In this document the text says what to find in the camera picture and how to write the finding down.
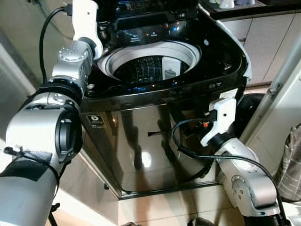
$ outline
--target plaid cloth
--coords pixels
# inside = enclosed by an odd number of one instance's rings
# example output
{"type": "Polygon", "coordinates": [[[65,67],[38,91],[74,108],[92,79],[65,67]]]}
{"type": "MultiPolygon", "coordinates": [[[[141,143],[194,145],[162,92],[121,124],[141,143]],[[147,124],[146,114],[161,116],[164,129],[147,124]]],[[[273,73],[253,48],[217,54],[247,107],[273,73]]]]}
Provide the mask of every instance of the plaid cloth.
{"type": "Polygon", "coordinates": [[[301,200],[301,123],[290,130],[275,181],[284,201],[301,200]]]}

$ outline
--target kitchen cabinet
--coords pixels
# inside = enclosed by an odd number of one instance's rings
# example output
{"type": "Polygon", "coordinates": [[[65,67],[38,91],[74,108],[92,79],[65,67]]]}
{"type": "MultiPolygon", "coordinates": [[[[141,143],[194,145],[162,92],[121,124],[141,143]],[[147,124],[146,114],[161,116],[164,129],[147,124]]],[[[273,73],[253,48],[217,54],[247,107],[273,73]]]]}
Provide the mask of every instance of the kitchen cabinet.
{"type": "Polygon", "coordinates": [[[291,25],[271,63],[263,82],[273,81],[287,59],[297,37],[301,34],[301,13],[294,15],[291,25]]]}
{"type": "Polygon", "coordinates": [[[244,45],[252,63],[249,84],[263,82],[293,18],[294,14],[253,18],[244,45]]]}
{"type": "Polygon", "coordinates": [[[244,42],[250,29],[252,19],[226,21],[223,24],[240,41],[244,42]]]}
{"type": "Polygon", "coordinates": [[[251,59],[253,79],[248,85],[272,82],[301,33],[301,13],[223,23],[251,59]]]}

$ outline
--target blue light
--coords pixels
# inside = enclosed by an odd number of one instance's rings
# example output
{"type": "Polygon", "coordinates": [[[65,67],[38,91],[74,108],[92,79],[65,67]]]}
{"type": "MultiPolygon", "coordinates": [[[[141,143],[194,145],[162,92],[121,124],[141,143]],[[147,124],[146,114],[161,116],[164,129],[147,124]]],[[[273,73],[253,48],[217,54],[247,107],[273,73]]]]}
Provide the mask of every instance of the blue light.
{"type": "Polygon", "coordinates": [[[145,91],[145,87],[134,87],[133,90],[138,90],[138,91],[145,91]]]}

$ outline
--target white drum rim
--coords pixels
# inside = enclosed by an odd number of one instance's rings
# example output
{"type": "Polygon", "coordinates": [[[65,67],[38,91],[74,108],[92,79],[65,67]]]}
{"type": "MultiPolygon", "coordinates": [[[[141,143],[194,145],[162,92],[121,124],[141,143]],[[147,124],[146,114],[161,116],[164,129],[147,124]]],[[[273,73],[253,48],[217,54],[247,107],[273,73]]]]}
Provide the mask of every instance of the white drum rim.
{"type": "Polygon", "coordinates": [[[123,64],[141,57],[163,56],[179,59],[189,65],[188,72],[194,68],[201,58],[201,50],[180,41],[160,41],[147,45],[119,48],[99,59],[97,65],[107,76],[119,80],[113,74],[123,64]]]}

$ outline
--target washing machine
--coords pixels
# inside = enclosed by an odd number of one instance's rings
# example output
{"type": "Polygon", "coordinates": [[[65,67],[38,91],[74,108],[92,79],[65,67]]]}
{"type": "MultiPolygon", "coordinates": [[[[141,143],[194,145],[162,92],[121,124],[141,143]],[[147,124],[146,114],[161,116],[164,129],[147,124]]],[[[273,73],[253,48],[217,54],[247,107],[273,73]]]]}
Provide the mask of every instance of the washing machine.
{"type": "MultiPolygon", "coordinates": [[[[243,96],[250,61],[233,35],[197,1],[96,1],[103,56],[94,63],[81,106],[84,149],[120,196],[195,186],[211,160],[178,152],[171,129],[219,98],[243,96]]],[[[193,129],[182,144],[198,154],[193,129]]]]}

